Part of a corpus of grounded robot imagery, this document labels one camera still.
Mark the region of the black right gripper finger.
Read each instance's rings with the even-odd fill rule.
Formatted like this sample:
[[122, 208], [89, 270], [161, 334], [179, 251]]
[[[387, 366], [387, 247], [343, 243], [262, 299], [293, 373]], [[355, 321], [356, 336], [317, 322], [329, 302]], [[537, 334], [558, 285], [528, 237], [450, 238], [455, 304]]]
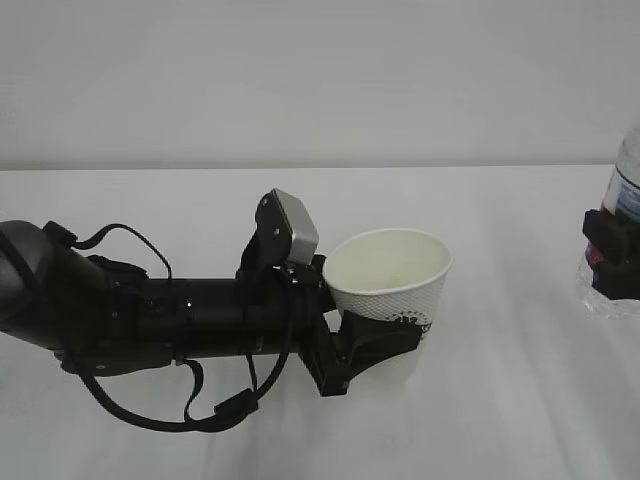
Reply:
[[582, 233], [592, 287], [609, 300], [639, 299], [639, 223], [606, 210], [588, 210]]

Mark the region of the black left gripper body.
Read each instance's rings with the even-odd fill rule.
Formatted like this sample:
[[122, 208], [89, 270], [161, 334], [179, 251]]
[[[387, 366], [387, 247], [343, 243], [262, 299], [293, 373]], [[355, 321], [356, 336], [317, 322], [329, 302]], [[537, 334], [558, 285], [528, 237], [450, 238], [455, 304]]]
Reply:
[[325, 319], [326, 313], [336, 309], [323, 277], [325, 260], [324, 255], [316, 254], [309, 265], [289, 262], [239, 273], [246, 352], [277, 355], [267, 378], [254, 386], [258, 398], [275, 385], [292, 353], [299, 356], [321, 396], [347, 393], [346, 360]]

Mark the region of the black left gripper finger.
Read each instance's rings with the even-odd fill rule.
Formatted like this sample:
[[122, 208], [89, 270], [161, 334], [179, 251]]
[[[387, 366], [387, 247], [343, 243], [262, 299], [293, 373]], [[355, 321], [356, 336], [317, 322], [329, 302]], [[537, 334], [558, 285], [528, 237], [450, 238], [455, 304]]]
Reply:
[[416, 313], [380, 320], [343, 311], [335, 340], [348, 382], [400, 389], [415, 372], [430, 330], [431, 319]]

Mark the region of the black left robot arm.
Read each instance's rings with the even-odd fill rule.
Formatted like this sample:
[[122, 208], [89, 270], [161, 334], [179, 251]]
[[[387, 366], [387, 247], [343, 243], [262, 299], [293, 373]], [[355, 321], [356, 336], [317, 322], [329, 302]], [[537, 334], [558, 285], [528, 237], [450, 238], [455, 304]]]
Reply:
[[52, 352], [72, 374], [107, 377], [198, 358], [298, 355], [320, 393], [342, 395], [361, 372], [415, 350], [428, 331], [416, 313], [376, 317], [335, 309], [324, 259], [262, 259], [251, 241], [232, 279], [152, 279], [93, 253], [56, 223], [1, 225], [1, 330]]

